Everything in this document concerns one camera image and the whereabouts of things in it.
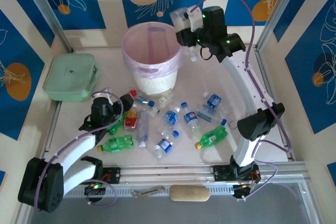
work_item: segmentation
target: white trash can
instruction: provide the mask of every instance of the white trash can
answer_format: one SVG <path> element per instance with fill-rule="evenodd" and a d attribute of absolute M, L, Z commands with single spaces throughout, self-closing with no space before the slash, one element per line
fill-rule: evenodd
<path fill-rule="evenodd" d="M 159 22 L 135 25 L 122 39 L 123 60 L 140 90 L 159 94 L 175 86 L 183 65 L 175 28 Z"/>

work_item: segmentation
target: white table surface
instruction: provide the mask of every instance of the white table surface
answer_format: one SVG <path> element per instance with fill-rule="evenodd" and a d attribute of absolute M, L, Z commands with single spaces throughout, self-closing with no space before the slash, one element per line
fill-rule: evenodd
<path fill-rule="evenodd" d="M 105 87 L 110 87 L 116 95 L 127 93 L 129 87 L 135 87 L 132 74 L 123 64 L 122 53 L 120 48 L 106 48 L 96 50 L 78 51 L 80 53 L 92 54 L 95 56 L 101 76 L 95 87 L 99 91 Z M 261 78 L 260 71 L 257 69 L 257 63 L 254 54 L 251 56 L 251 64 L 255 68 L 257 75 Z M 218 63 L 216 57 L 209 61 L 199 60 L 191 62 L 185 59 L 184 66 L 178 71 L 175 88 L 173 89 L 174 97 L 177 104 L 186 101 L 190 108 L 194 108 L 198 103 L 203 102 L 202 94 L 209 91 L 218 94 L 225 99 L 231 113 L 228 122 L 239 120 L 245 117 L 245 104 L 243 99 L 230 75 Z M 72 140 L 78 128 L 82 125 L 84 118 L 90 114 L 92 99 L 85 102 L 63 102 L 61 105 L 59 117 L 57 120 L 54 135 L 52 137 L 49 153 L 55 153 L 65 143 Z M 162 116 L 167 109 L 160 112 Z M 155 132 L 155 124 L 159 118 L 150 119 L 149 142 L 146 148 L 138 148 L 135 141 L 135 132 L 132 133 L 134 147 L 128 150 L 122 150 L 115 153 L 99 153 L 97 148 L 85 153 L 103 161 L 103 164 L 118 166 L 151 166 L 151 165 L 192 165 L 192 164 L 211 164 L 211 163 L 228 163 L 231 155 L 237 148 L 239 141 L 239 132 L 237 129 L 230 130 L 226 125 L 229 133 L 224 141 L 210 148 L 197 150 L 194 144 L 196 138 L 190 138 L 185 132 L 185 122 L 182 114 L 179 115 L 179 121 L 176 130 L 180 136 L 176 144 L 161 160 L 157 160 L 153 154 L 153 147 L 160 141 L 160 136 Z M 212 130 L 214 127 L 200 119 L 202 123 L 202 133 Z M 123 136 L 126 132 L 124 129 L 118 130 L 116 136 Z M 110 135 L 106 135 L 101 141 L 105 143 Z M 277 127 L 273 128 L 266 138 L 282 145 L 281 137 Z M 262 145 L 256 155 L 258 160 L 281 162 L 287 161 L 286 154 L 270 145 Z"/>

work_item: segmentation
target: blue bottle cap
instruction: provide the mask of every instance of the blue bottle cap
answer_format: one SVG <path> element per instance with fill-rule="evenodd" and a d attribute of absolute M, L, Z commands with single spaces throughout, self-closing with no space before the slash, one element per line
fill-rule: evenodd
<path fill-rule="evenodd" d="M 178 137 L 179 136 L 179 132 L 178 131 L 173 131 L 173 137 Z"/>
<path fill-rule="evenodd" d="M 226 122 L 227 122 L 226 119 L 223 119 L 222 122 L 220 123 L 221 126 L 224 126 L 226 124 Z"/>
<path fill-rule="evenodd" d="M 148 106 L 149 106 L 149 107 L 153 107 L 153 106 L 154 106 L 154 104 L 155 104 L 155 102 L 154 102 L 154 101 L 152 101 L 152 100 L 150 100 L 150 101 L 148 102 Z"/>

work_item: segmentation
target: trash can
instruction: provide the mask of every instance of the trash can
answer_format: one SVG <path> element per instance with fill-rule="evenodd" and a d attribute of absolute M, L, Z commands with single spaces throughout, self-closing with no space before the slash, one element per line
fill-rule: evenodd
<path fill-rule="evenodd" d="M 171 25 L 147 22 L 133 26 L 122 39 L 122 53 L 137 86 L 146 94 L 160 94 L 175 86 L 183 54 Z"/>

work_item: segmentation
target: green plastic bottle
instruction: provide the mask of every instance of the green plastic bottle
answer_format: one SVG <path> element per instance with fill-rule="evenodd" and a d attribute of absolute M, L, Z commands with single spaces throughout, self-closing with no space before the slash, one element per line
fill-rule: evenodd
<path fill-rule="evenodd" d="M 204 134 L 199 142 L 195 144 L 196 149 L 200 150 L 202 147 L 210 147 L 217 144 L 227 136 L 227 132 L 223 126 L 218 126 L 216 129 Z"/>
<path fill-rule="evenodd" d="M 98 152 L 116 152 L 122 149 L 128 149 L 133 147 L 133 141 L 131 135 L 121 136 L 109 139 L 103 145 L 98 145 Z"/>
<path fill-rule="evenodd" d="M 107 132 L 111 136 L 115 135 L 116 132 L 118 131 L 118 129 L 120 128 L 120 126 L 124 125 L 125 117 L 126 117 L 126 113 L 123 113 L 123 115 L 121 116 L 121 119 L 115 125 L 112 125 L 112 126 L 107 128 Z"/>

